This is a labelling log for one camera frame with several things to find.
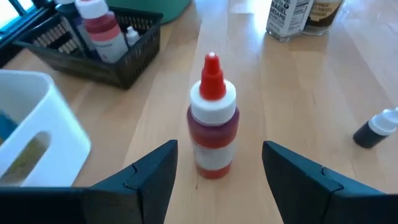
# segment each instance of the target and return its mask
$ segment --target red paint bottle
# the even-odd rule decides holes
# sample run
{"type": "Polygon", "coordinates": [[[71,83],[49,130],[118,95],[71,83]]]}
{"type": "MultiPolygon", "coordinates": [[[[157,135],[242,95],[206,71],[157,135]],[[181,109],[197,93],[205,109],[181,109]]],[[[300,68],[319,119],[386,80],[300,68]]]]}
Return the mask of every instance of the red paint bottle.
{"type": "Polygon", "coordinates": [[[76,0],[75,4],[101,60],[117,62],[127,52],[127,43],[105,0],[76,0]]]}
{"type": "Polygon", "coordinates": [[[190,91],[188,127],[199,174],[207,179],[224,177],[234,158],[239,110],[234,85],[225,80],[219,58],[209,53],[201,81],[190,91]]]}

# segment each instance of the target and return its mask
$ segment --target red nozzle tip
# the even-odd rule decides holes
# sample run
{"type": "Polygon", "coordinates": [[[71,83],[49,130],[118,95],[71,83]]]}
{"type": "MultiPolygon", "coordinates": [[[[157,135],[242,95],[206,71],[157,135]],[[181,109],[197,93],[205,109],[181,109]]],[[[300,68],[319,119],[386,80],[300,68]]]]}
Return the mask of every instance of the red nozzle tip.
{"type": "Polygon", "coordinates": [[[200,94],[206,100],[219,100],[225,96],[224,74],[217,54],[210,52],[205,57],[201,71],[200,94]]]}

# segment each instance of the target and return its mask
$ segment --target black plastic basket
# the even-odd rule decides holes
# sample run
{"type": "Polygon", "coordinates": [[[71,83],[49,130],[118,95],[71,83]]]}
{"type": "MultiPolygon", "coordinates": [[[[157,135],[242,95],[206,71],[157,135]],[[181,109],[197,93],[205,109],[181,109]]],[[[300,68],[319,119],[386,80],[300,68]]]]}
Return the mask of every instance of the black plastic basket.
{"type": "Polygon", "coordinates": [[[123,32],[133,26],[141,36],[115,63],[84,57],[58,14],[26,32],[15,44],[28,48],[55,70],[128,89],[159,52],[163,15],[115,7],[111,10],[123,32]]]}

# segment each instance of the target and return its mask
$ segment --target white bin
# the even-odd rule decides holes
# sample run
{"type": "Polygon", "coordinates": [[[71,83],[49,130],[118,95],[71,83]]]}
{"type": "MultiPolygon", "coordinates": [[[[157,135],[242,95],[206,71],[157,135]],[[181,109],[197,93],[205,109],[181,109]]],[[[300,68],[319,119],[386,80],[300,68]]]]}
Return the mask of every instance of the white bin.
{"type": "Polygon", "coordinates": [[[0,177],[35,138],[48,144],[47,150],[27,177],[11,185],[71,186],[91,143],[51,77],[40,72],[0,70],[0,110],[19,124],[0,145],[0,177]],[[48,135],[42,138],[38,133],[48,135]]]}

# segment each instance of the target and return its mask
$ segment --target wooden table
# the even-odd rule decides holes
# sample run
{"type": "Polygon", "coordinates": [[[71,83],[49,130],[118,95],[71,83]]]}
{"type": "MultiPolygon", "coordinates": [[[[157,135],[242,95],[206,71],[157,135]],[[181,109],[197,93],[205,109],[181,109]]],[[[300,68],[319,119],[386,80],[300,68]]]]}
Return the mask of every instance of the wooden table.
{"type": "Polygon", "coordinates": [[[162,27],[161,50],[128,91],[60,74],[24,50],[5,68],[51,74],[93,147],[75,185],[88,186],[178,139],[166,223],[282,223],[261,161],[266,139],[348,177],[398,192],[398,133],[372,150],[353,133],[398,106],[398,3],[347,0],[328,35],[280,44],[265,34],[271,0],[196,0],[162,27]],[[221,58],[241,120],[231,172],[195,172],[185,118],[206,53],[221,58]]]}

